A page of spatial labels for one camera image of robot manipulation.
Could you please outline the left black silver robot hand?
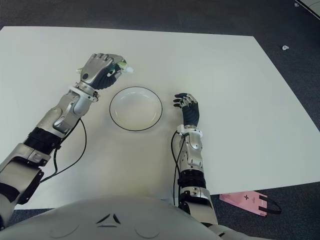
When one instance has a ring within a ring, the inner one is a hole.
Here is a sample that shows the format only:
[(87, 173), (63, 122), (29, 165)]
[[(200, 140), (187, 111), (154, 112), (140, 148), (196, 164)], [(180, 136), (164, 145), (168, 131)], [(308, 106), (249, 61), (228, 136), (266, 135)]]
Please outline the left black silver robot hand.
[(94, 53), (80, 71), (78, 88), (103, 90), (113, 85), (122, 75), (126, 60), (116, 54)]

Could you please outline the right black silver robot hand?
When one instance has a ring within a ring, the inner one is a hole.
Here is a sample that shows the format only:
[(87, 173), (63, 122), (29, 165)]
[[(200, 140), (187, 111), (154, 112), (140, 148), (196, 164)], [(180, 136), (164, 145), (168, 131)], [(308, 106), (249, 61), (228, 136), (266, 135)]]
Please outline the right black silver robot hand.
[(199, 104), (190, 93), (174, 95), (174, 107), (180, 108), (184, 126), (197, 127), (200, 119)]

